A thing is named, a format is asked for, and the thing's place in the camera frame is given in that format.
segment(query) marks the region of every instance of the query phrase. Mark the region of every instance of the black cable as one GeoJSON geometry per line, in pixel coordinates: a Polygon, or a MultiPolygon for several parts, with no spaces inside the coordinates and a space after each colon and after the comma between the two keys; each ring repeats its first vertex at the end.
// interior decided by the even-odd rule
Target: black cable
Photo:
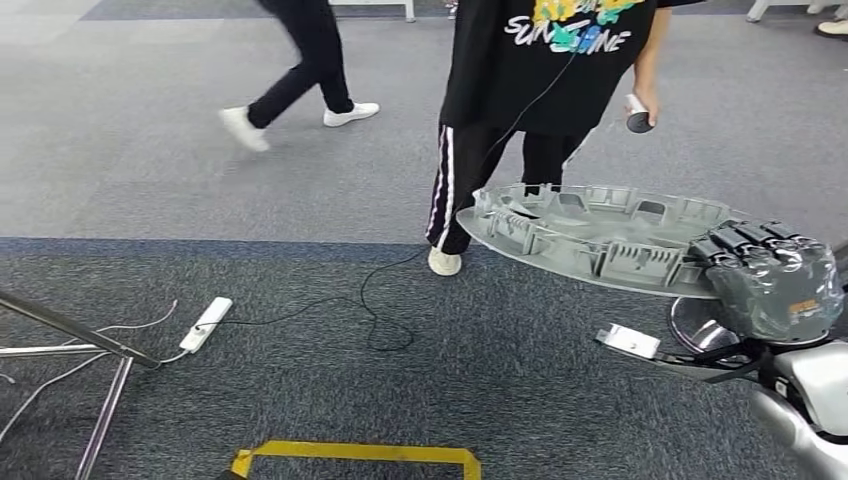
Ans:
{"type": "MultiPolygon", "coordinates": [[[[428,245],[427,248],[425,248],[423,250],[419,250],[418,252],[415,253],[415,255],[412,255],[409,258],[406,258],[406,259],[401,260],[399,262],[390,263],[388,265],[383,265],[381,267],[378,267],[378,268],[372,270],[365,277],[365,279],[362,281],[362,284],[359,286],[359,303],[357,303],[357,302],[355,302],[355,301],[353,301],[349,298],[346,298],[346,297],[328,297],[328,298],[324,298],[324,299],[312,302],[312,303],[302,307],[301,309],[295,311],[294,313],[290,313],[288,315],[284,315],[282,317],[277,317],[277,318],[267,320],[267,321],[264,321],[264,322],[246,322],[246,321],[240,321],[240,320],[223,320],[223,321],[216,322],[216,323],[218,325],[221,325],[221,324],[248,325],[248,326],[270,325],[272,323],[282,322],[283,320],[288,320],[290,318],[297,317],[298,315],[300,315],[300,314],[302,314],[302,313],[306,312],[307,310],[310,310],[314,307],[317,307],[318,305],[322,305],[322,304],[330,303],[330,302],[335,302],[335,301],[340,301],[340,302],[352,304],[353,306],[358,307],[358,308],[362,308],[366,312],[368,312],[368,314],[371,316],[371,329],[368,331],[368,337],[367,337],[367,340],[366,340],[368,348],[370,348],[371,350],[377,351],[377,352],[397,352],[397,351],[405,350],[410,345],[415,343],[415,332],[413,332],[409,327],[401,325],[400,323],[398,323],[394,320],[389,320],[387,318],[380,317],[380,315],[377,314],[377,312],[375,312],[370,306],[368,306],[368,302],[365,300],[365,289],[368,287],[368,282],[374,277],[374,275],[380,273],[383,270],[387,270],[387,269],[392,268],[392,267],[397,267],[397,266],[409,263],[409,262],[415,260],[416,258],[418,258],[419,256],[421,256],[421,254],[426,252],[427,250],[429,250],[429,248],[430,247],[428,245]],[[380,323],[380,320],[382,320],[382,321],[384,321],[384,322],[386,322],[390,325],[393,325],[393,326],[399,328],[400,330],[403,330],[404,333],[406,334],[407,340],[404,341],[398,347],[385,348],[385,347],[375,346],[374,345],[374,333],[377,331],[377,327],[380,323]]],[[[200,327],[203,327],[205,325],[214,325],[216,323],[205,323],[205,324],[201,323],[200,325],[195,325],[195,328],[200,328],[200,327]]]]}
{"type": "MultiPolygon", "coordinates": [[[[575,50],[574,52],[572,52],[571,56],[569,57],[568,61],[565,64],[565,66],[562,67],[562,69],[559,71],[559,73],[557,73],[557,75],[553,78],[553,80],[551,80],[551,82],[548,84],[548,86],[539,95],[537,95],[536,98],[531,100],[530,103],[528,103],[527,106],[524,107],[524,109],[521,110],[521,112],[515,118],[515,121],[513,121],[512,125],[510,125],[509,128],[506,130],[506,133],[504,133],[503,136],[501,136],[501,138],[499,138],[497,141],[495,141],[492,144],[491,147],[489,147],[489,150],[483,156],[484,161],[488,160],[489,156],[494,152],[495,148],[497,148],[498,145],[500,145],[506,139],[510,138],[510,136],[513,133],[515,133],[515,129],[518,127],[518,124],[521,122],[521,119],[524,118],[524,115],[536,103],[538,103],[542,98],[544,98],[545,95],[548,94],[548,92],[550,92],[554,88],[554,86],[557,84],[557,82],[559,82],[560,78],[562,78],[562,76],[565,74],[565,71],[568,70],[568,67],[571,66],[571,63],[574,61],[574,59],[576,57],[577,57],[577,51],[575,50]]],[[[459,210],[461,208],[462,208],[462,202],[459,202],[458,206],[454,208],[454,210],[451,212],[450,216],[454,217],[459,212],[459,210]]],[[[359,303],[354,302],[354,301],[350,300],[349,298],[345,298],[345,297],[328,297],[328,298],[325,298],[325,299],[322,299],[322,300],[318,300],[317,302],[312,302],[309,305],[306,305],[305,307],[301,308],[300,310],[298,310],[298,311],[296,311],[292,314],[285,315],[285,316],[275,318],[275,319],[272,319],[272,320],[268,320],[268,321],[264,321],[264,322],[243,322],[243,321],[237,321],[237,320],[230,320],[230,321],[221,321],[221,322],[218,322],[218,324],[249,325],[249,326],[270,325],[272,323],[277,323],[277,322],[281,322],[283,320],[287,320],[287,319],[296,317],[296,316],[298,316],[298,315],[306,312],[307,310],[309,310],[313,307],[316,307],[318,305],[322,305],[324,303],[329,303],[329,302],[333,302],[333,301],[338,300],[338,301],[352,303],[353,305],[364,309],[365,311],[367,311],[369,313],[369,315],[371,315],[371,321],[372,321],[371,330],[369,330],[368,337],[367,337],[367,340],[366,340],[368,348],[370,348],[371,350],[377,351],[377,352],[398,352],[398,351],[401,351],[401,350],[405,350],[410,345],[415,343],[415,332],[413,332],[410,328],[397,323],[396,321],[381,318],[373,309],[371,309],[371,307],[368,306],[368,303],[365,301],[365,289],[368,286],[368,282],[374,277],[374,275],[380,273],[381,271],[388,270],[390,268],[409,263],[409,262],[415,260],[416,258],[418,258],[419,256],[421,256],[424,252],[427,252],[428,250],[430,250],[431,248],[432,247],[430,245],[427,245],[422,250],[417,252],[415,255],[413,255],[413,256],[405,259],[405,260],[401,260],[399,262],[391,263],[391,264],[388,264],[388,265],[383,265],[383,266],[378,267],[378,268],[374,269],[373,271],[371,271],[365,277],[365,279],[362,281],[362,284],[359,287],[359,303]],[[395,327],[398,327],[401,330],[403,330],[406,333],[406,336],[408,337],[408,339],[398,347],[391,347],[391,348],[375,347],[374,344],[373,344],[374,333],[377,331],[377,327],[378,327],[381,319],[384,322],[389,323],[390,325],[394,325],[395,327]]],[[[200,328],[204,325],[211,325],[211,323],[210,324],[196,325],[195,328],[200,328]]]]}

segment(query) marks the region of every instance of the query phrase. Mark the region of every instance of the white cable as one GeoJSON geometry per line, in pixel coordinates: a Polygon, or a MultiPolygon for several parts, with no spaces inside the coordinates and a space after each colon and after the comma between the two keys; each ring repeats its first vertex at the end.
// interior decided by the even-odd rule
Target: white cable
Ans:
{"type": "Polygon", "coordinates": [[[24,413],[24,410],[26,410],[26,409],[27,409],[27,407],[29,407],[29,406],[30,406],[30,404],[31,404],[31,403],[35,400],[35,398],[36,398],[36,397],[38,397],[38,395],[39,395],[42,391],[44,391],[44,389],[45,389],[45,388],[49,387],[50,385],[53,385],[53,384],[54,384],[54,383],[56,383],[56,382],[59,382],[59,381],[61,381],[61,380],[64,380],[64,379],[66,379],[66,378],[70,377],[71,375],[73,375],[73,374],[77,373],[78,371],[80,371],[80,370],[82,370],[83,368],[85,368],[85,367],[87,367],[87,366],[91,365],[91,364],[92,364],[92,363],[94,363],[96,360],[99,360],[99,359],[101,359],[101,358],[105,357],[106,355],[111,355],[111,353],[101,353],[101,354],[99,354],[99,355],[95,355],[95,356],[93,356],[93,357],[89,358],[88,360],[86,360],[86,361],[82,362],[81,364],[77,365],[76,367],[74,367],[74,368],[72,368],[72,369],[68,370],[67,372],[65,372],[65,373],[63,373],[63,374],[61,374],[61,375],[59,375],[59,376],[58,376],[58,377],[56,377],[56,378],[53,378],[52,380],[48,380],[48,381],[47,381],[47,382],[45,382],[43,385],[41,385],[40,387],[36,388],[36,389],[35,389],[35,391],[34,391],[34,392],[32,392],[32,395],[30,395],[30,396],[29,396],[29,398],[27,398],[27,399],[26,399],[26,401],[24,402],[24,404],[23,404],[23,405],[21,405],[21,407],[20,407],[20,408],[18,408],[18,410],[15,412],[15,414],[14,414],[14,415],[12,415],[12,419],[11,419],[11,420],[9,420],[9,423],[7,423],[5,427],[3,427],[3,431],[0,431],[0,443],[3,443],[3,439],[4,439],[4,438],[6,438],[6,434],[7,434],[7,433],[9,433],[9,430],[11,430],[11,429],[12,429],[12,426],[15,424],[15,422],[17,422],[17,421],[18,421],[18,418],[20,418],[21,414],[23,414],[23,413],[24,413]]]}
{"type": "MultiPolygon", "coordinates": [[[[139,328],[152,327],[152,326],[158,325],[158,324],[164,322],[165,320],[167,320],[168,318],[170,318],[171,314],[173,314],[174,310],[176,310],[176,309],[177,309],[177,301],[174,300],[174,302],[171,303],[171,309],[168,310],[168,313],[166,313],[164,317],[160,318],[159,320],[156,320],[155,322],[145,323],[144,325],[110,325],[108,327],[103,327],[103,328],[100,328],[100,329],[95,330],[95,331],[97,333],[101,333],[101,332],[105,332],[105,331],[108,331],[108,330],[137,330],[139,328]]],[[[67,342],[63,343],[62,346],[70,345],[71,343],[74,343],[76,341],[77,341],[76,338],[72,338],[72,339],[68,340],[67,342]]]]}
{"type": "MultiPolygon", "coordinates": [[[[136,330],[136,329],[139,329],[139,328],[152,327],[152,326],[158,325],[158,324],[164,322],[165,320],[167,320],[168,318],[170,318],[171,314],[174,313],[174,310],[176,310],[176,308],[177,308],[177,301],[174,300],[174,302],[171,304],[171,309],[168,310],[168,313],[166,313],[165,316],[160,318],[159,320],[156,320],[156,321],[150,322],[150,323],[146,323],[144,325],[111,325],[111,326],[108,326],[108,327],[101,328],[101,329],[97,330],[97,332],[105,332],[107,330],[118,330],[118,329],[136,330]]],[[[67,342],[63,343],[62,345],[63,346],[69,345],[69,344],[71,344],[75,341],[76,341],[76,339],[71,339],[71,340],[68,340],[67,342]]],[[[162,360],[161,363],[165,364],[165,363],[176,362],[177,360],[183,358],[184,356],[186,356],[189,353],[191,353],[191,352],[189,352],[188,350],[184,350],[182,353],[180,353],[176,357],[169,358],[167,360],[162,360]]],[[[53,385],[56,382],[59,382],[61,380],[64,380],[64,379],[70,377],[71,375],[79,372],[83,368],[91,365],[95,361],[97,361],[97,360],[99,360],[99,359],[101,359],[101,358],[103,358],[107,355],[111,355],[111,354],[107,352],[107,353],[101,353],[99,355],[95,355],[94,357],[89,358],[88,360],[77,365],[76,367],[68,370],[67,372],[59,375],[58,377],[55,377],[51,380],[48,380],[47,382],[42,384],[40,387],[36,388],[35,391],[32,392],[32,395],[30,395],[29,398],[27,398],[26,401],[23,403],[23,405],[21,405],[20,408],[18,408],[18,410],[15,412],[15,414],[12,415],[12,418],[11,418],[11,420],[9,420],[9,423],[7,423],[6,426],[3,427],[3,430],[0,431],[0,444],[3,443],[3,439],[6,438],[6,434],[9,433],[9,430],[11,430],[12,426],[15,424],[15,422],[18,421],[18,418],[20,418],[20,416],[24,413],[24,411],[27,408],[29,408],[29,406],[32,404],[32,402],[35,401],[36,397],[38,397],[38,395],[40,395],[41,392],[44,391],[45,388],[49,387],[50,385],[53,385]]],[[[0,377],[5,378],[6,380],[9,381],[9,383],[15,383],[15,380],[8,375],[0,373],[0,377]]]]}
{"type": "Polygon", "coordinates": [[[176,362],[177,360],[179,360],[179,359],[181,359],[181,358],[185,357],[185,356],[186,356],[186,355],[188,355],[189,353],[191,353],[191,352],[190,352],[190,351],[188,351],[188,350],[183,350],[183,353],[181,353],[181,354],[177,355],[176,357],[171,357],[171,358],[169,358],[169,359],[167,359],[167,360],[160,360],[160,361],[159,361],[159,363],[161,363],[161,364],[163,364],[163,365],[164,365],[164,364],[166,364],[166,363],[173,363],[173,362],[176,362]]]}

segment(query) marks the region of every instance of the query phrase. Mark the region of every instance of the white connector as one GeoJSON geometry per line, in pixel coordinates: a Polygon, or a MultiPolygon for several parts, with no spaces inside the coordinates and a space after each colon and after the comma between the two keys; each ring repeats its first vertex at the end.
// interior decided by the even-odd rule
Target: white connector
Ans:
{"type": "Polygon", "coordinates": [[[610,324],[609,330],[598,332],[595,340],[612,349],[647,360],[653,359],[660,347],[659,339],[615,323],[610,324]]]}
{"type": "Polygon", "coordinates": [[[189,353],[200,350],[232,305],[233,301],[229,298],[218,297],[213,300],[200,319],[192,325],[188,335],[180,342],[180,348],[189,353]]]}

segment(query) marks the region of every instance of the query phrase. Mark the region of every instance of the graphic print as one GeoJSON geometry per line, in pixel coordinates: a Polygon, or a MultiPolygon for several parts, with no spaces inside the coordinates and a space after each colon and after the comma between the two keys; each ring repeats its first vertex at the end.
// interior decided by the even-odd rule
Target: graphic print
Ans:
{"type": "Polygon", "coordinates": [[[645,0],[536,0],[533,15],[509,19],[504,32],[516,45],[544,42],[555,53],[615,52],[632,35],[613,31],[621,12],[645,0]]]}

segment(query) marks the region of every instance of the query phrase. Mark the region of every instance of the plastic tray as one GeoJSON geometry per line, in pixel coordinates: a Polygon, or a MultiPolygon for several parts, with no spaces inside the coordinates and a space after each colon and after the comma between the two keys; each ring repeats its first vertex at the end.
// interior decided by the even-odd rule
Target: plastic tray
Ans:
{"type": "Polygon", "coordinates": [[[507,257],[584,282],[652,295],[716,298],[689,242],[728,220],[719,202],[627,187],[485,188],[457,220],[507,257]]]}

